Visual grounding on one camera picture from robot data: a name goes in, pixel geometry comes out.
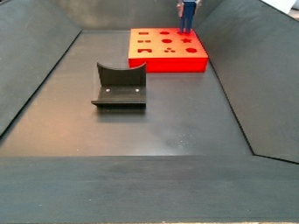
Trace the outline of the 1 gripper finger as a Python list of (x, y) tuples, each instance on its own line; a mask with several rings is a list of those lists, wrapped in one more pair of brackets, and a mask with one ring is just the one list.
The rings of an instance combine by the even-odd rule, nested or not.
[(201, 6), (201, 0), (196, 0), (194, 3), (196, 3), (196, 6)]
[(178, 17), (182, 17), (182, 2), (176, 4), (176, 8), (177, 8), (177, 13), (178, 13)]

